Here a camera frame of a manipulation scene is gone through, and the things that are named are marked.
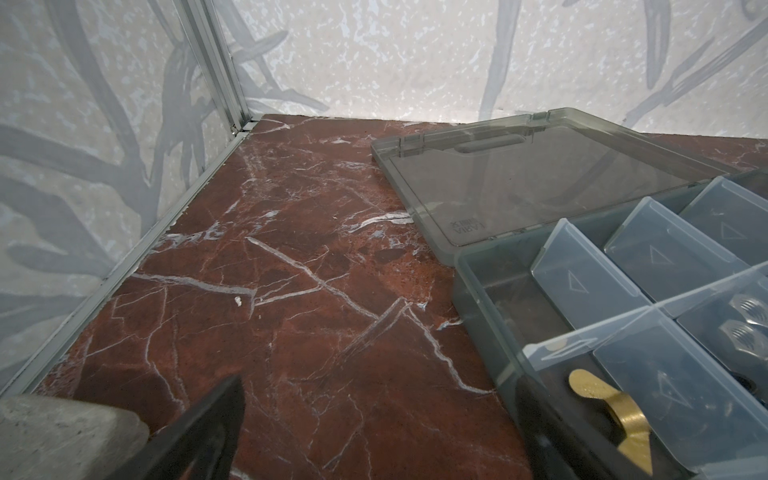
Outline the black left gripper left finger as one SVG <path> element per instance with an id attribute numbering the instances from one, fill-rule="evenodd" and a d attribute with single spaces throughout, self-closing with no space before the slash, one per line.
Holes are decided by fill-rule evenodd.
<path id="1" fill-rule="evenodd" d="M 212 388 L 109 475 L 111 479 L 227 479 L 245 413 L 241 377 Z"/>

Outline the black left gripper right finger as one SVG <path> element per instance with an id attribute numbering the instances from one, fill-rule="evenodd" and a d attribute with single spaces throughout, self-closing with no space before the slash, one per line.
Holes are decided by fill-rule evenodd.
<path id="1" fill-rule="evenodd" d="M 517 380 L 515 405 L 535 479 L 650 477 L 532 377 Z"/>

